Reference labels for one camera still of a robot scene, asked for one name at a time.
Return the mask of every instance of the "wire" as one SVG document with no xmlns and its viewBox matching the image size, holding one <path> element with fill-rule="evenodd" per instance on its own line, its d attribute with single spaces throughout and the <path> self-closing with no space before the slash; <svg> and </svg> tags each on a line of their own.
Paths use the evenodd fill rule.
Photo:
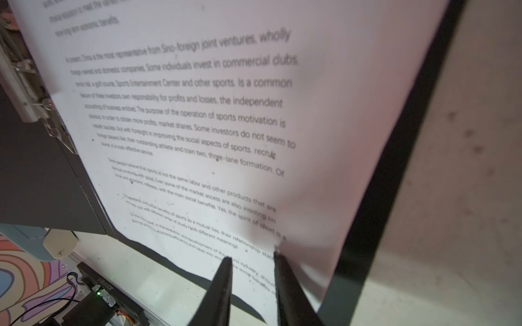
<svg viewBox="0 0 522 326">
<path fill-rule="evenodd" d="M 51 319 L 53 319 L 54 317 L 58 316 L 62 311 L 64 311 L 65 309 L 67 309 L 67 307 L 73 302 L 80 302 L 78 300 L 74 300 L 74 297 L 76 296 L 76 285 L 69 279 L 69 276 L 74 276 L 74 278 L 76 279 L 76 283 L 77 284 L 84 284 L 82 282 L 79 282 L 78 281 L 78 274 L 76 274 L 75 272 L 71 272 L 71 273 L 68 273 L 67 276 L 65 276 L 65 278 L 67 279 L 67 283 L 69 283 L 70 285 L 72 285 L 73 289 L 74 289 L 74 292 L 73 292 L 73 295 L 71 296 L 71 298 L 58 298 L 58 299 L 52 299 L 52 300 L 47 300 L 45 302 L 42 302 L 34 307 L 32 307 L 31 309 L 29 310 L 26 310 L 23 314 L 21 314 L 20 316 L 18 316 L 18 318 L 16 318 L 11 324 L 9 324 L 9 326 L 13 326 L 15 324 L 15 322 L 18 321 L 18 319 L 22 318 L 26 313 L 30 312 L 31 310 L 33 310 L 34 308 L 38 307 L 38 306 L 41 306 L 43 304 L 46 304 L 48 302 L 51 302 L 51 301 L 58 301 L 58 300 L 69 300 L 66 304 L 64 304 L 64 306 L 62 308 L 60 308 L 58 311 L 56 311 L 55 313 L 53 313 L 52 315 L 50 315 L 49 317 L 47 317 L 47 319 L 45 320 L 46 322 L 49 322 Z"/>
<path fill-rule="evenodd" d="M 25 314 L 28 313 L 28 312 L 30 312 L 31 310 L 33 310 L 33 309 L 35 309 L 35 308 L 38 308 L 38 307 L 40 307 L 40 306 L 43 306 L 43 305 L 45 305 L 45 304 L 48 304 L 49 302 L 60 301 L 60 300 L 70 300 L 70 299 L 69 299 L 69 298 L 57 298 L 57 299 L 50 299 L 50 300 L 44 301 L 44 302 L 42 302 L 42 303 L 39 303 L 39 304 L 37 304 L 36 306 L 34 306 L 34 307 L 32 307 L 32 308 L 26 310 L 26 311 L 25 311 L 23 314 L 21 314 L 17 319 L 15 319 L 11 324 L 9 324 L 9 326 L 13 326 L 14 323 L 18 321 L 18 319 L 20 319 L 20 318 L 22 318 L 23 316 L 25 316 Z"/>
<path fill-rule="evenodd" d="M 131 318 L 129 315 L 127 315 L 127 313 L 124 312 L 123 310 L 118 309 L 118 311 L 116 311 L 116 314 L 117 314 L 117 315 L 123 315 L 123 316 L 127 317 L 127 319 L 130 321 L 130 323 L 131 323 L 132 325 L 134 325 L 134 320 L 132 320 L 132 318 Z"/>
</svg>

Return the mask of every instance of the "black cable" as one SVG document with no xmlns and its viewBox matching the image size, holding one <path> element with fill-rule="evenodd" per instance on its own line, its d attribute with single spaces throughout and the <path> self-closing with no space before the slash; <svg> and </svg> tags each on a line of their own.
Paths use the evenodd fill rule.
<svg viewBox="0 0 522 326">
<path fill-rule="evenodd" d="M 52 301 L 59 301 L 59 300 L 69 300 L 66 304 L 64 304 L 64 306 L 62 308 L 60 308 L 60 310 L 56 311 L 55 313 L 53 313 L 52 315 L 50 315 L 49 317 L 47 317 L 47 319 L 45 321 L 49 321 L 51 320 L 52 318 L 58 316 L 62 311 L 64 311 L 65 309 L 67 309 L 67 307 L 74 301 L 74 302 L 80 302 L 78 300 L 74 300 L 74 297 L 76 296 L 76 285 L 74 285 L 74 283 L 69 279 L 69 276 L 74 276 L 74 278 L 76 279 L 76 283 L 77 284 L 84 284 L 82 282 L 79 282 L 78 281 L 78 274 L 76 274 L 75 272 L 71 272 L 71 273 L 68 273 L 66 277 L 67 279 L 67 283 L 69 283 L 70 285 L 73 286 L 73 289 L 74 289 L 74 292 L 73 292 L 73 295 L 71 298 L 57 298 L 57 299 L 51 299 L 51 300 L 47 300 L 47 301 L 44 301 L 42 303 L 39 303 L 37 304 L 36 306 L 32 307 L 31 309 L 29 310 L 26 310 L 23 314 L 21 314 L 20 316 L 18 316 L 18 318 L 16 318 L 11 324 L 9 324 L 9 326 L 13 326 L 15 322 L 18 321 L 18 319 L 22 318 L 26 313 L 30 312 L 31 310 L 33 310 L 34 308 L 37 308 L 41 305 L 44 305 L 46 303 L 49 303 L 49 302 L 52 302 Z"/>
<path fill-rule="evenodd" d="M 21 314 L 20 316 L 18 316 L 18 318 L 15 319 L 11 324 L 9 324 L 9 326 L 13 326 L 13 324 L 14 324 L 15 322 L 17 322 L 18 319 L 20 319 L 20 318 L 22 318 L 23 316 L 25 316 L 25 314 L 28 313 L 28 312 L 30 312 L 31 310 L 33 310 L 33 309 L 35 309 L 35 308 L 38 308 L 38 307 L 40 307 L 40 306 L 43 306 L 43 305 L 45 305 L 45 304 L 48 304 L 49 302 L 60 301 L 60 300 L 70 300 L 70 299 L 69 299 L 69 298 L 57 298 L 57 299 L 50 299 L 50 300 L 44 301 L 44 302 L 42 302 L 42 303 L 39 303 L 39 304 L 37 304 L 36 306 L 34 306 L 34 307 L 32 307 L 32 308 L 26 310 L 26 311 L 25 311 L 23 314 Z"/>
</svg>

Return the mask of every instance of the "gray surface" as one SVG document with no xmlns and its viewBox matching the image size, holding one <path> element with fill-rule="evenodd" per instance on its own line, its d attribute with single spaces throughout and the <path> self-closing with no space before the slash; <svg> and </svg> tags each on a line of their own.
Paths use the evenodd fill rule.
<svg viewBox="0 0 522 326">
<path fill-rule="evenodd" d="M 61 146 L 0 89 L 0 223 L 105 234 Z"/>
</svg>

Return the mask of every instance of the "orange wire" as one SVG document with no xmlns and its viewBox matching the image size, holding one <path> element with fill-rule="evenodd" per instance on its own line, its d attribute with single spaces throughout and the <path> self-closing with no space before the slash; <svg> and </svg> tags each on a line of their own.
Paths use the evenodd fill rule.
<svg viewBox="0 0 522 326">
<path fill-rule="evenodd" d="M 127 317 L 127 319 L 130 321 L 130 323 L 131 323 L 132 325 L 134 325 L 134 320 L 132 320 L 132 318 L 131 318 L 129 315 L 127 315 L 127 314 L 126 314 L 123 310 L 121 310 L 121 309 L 118 309 L 118 310 L 119 310 L 119 312 L 116 312 L 117 315 L 124 315 L 124 316 Z"/>
</svg>

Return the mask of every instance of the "paper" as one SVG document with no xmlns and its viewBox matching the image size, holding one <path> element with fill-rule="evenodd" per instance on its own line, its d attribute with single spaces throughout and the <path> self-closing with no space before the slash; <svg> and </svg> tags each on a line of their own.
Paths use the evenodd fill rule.
<svg viewBox="0 0 522 326">
<path fill-rule="evenodd" d="M 277 324 L 318 309 L 446 1 L 13 1 L 116 229 Z"/>
</svg>

